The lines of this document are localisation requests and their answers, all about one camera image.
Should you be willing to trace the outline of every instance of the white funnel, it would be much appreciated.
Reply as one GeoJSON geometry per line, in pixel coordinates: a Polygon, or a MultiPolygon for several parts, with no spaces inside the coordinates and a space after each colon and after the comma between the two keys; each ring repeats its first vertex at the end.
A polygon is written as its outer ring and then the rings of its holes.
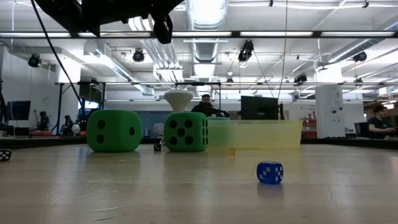
{"type": "Polygon", "coordinates": [[[180,113],[185,111],[193,95],[187,90],[169,90],[164,94],[164,98],[170,103],[174,113],[180,113]]]}

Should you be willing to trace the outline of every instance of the computer monitor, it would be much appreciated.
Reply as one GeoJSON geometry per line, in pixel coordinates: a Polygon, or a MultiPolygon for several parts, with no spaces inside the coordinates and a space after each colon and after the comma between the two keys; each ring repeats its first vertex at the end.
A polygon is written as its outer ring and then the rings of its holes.
{"type": "Polygon", "coordinates": [[[241,96],[241,117],[250,120],[278,120],[277,98],[241,96]]]}
{"type": "Polygon", "coordinates": [[[9,120],[29,120],[29,113],[30,101],[9,101],[7,103],[7,114],[9,120]]]}

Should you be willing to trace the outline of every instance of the table surface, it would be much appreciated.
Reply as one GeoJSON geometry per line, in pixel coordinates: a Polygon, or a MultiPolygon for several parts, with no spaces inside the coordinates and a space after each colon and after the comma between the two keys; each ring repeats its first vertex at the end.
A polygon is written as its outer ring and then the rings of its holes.
{"type": "Polygon", "coordinates": [[[0,223],[397,223],[398,151],[100,154],[86,145],[13,151],[0,162],[0,223]],[[284,165],[259,184],[261,161],[284,165]]]}

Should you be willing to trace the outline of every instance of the blue die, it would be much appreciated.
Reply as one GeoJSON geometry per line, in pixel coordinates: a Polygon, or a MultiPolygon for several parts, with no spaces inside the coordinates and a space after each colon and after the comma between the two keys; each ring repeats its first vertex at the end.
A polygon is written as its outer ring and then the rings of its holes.
{"type": "Polygon", "coordinates": [[[263,184],[279,184],[284,178],[284,167],[279,162],[260,162],[257,165],[257,178],[263,184]]]}

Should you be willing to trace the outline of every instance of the dark hair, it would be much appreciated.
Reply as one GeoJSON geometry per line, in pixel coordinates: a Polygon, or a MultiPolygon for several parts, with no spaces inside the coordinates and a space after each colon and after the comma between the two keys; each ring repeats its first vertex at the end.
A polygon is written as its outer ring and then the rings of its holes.
{"type": "Polygon", "coordinates": [[[376,114],[376,113],[378,113],[378,112],[380,112],[380,111],[382,111],[384,109],[386,109],[386,108],[383,105],[379,105],[379,106],[373,108],[373,113],[376,114]]]}

